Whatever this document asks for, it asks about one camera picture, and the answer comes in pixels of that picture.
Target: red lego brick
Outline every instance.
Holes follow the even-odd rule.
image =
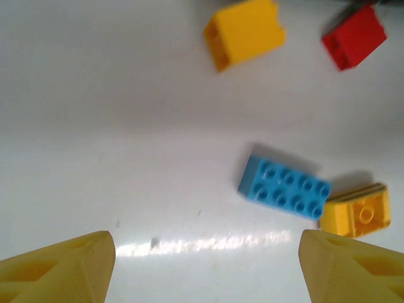
[[[338,69],[354,68],[370,55],[387,36],[370,4],[323,37],[323,44]]]

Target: yellow lego brick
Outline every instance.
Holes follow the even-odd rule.
[[[332,195],[324,206],[320,229],[356,238],[385,229],[390,223],[388,189],[375,183]]]
[[[281,46],[286,31],[277,15],[278,5],[271,0],[248,0],[217,11],[204,36],[218,71]]]

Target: toy block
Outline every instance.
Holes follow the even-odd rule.
[[[320,218],[320,229],[349,238],[390,226],[388,188],[375,183],[330,196]]]
[[[281,163],[251,155],[239,192],[247,199],[318,220],[331,192],[331,183]]]
[[[204,36],[218,71],[285,43],[277,16],[278,5],[271,0],[248,0],[217,11]]]
[[[370,4],[323,37],[323,44],[338,69],[354,68],[370,55],[387,36]]]

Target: blue lego brick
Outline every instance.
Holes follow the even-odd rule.
[[[331,193],[331,183],[251,155],[239,192],[248,200],[318,220]]]

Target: white table surface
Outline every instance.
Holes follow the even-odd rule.
[[[339,73],[320,43],[344,1],[282,0],[287,43],[217,75],[201,32],[225,0],[0,1],[0,259],[109,230],[107,302],[309,302],[314,222],[237,194],[251,150],[383,181],[404,252],[404,10]]]

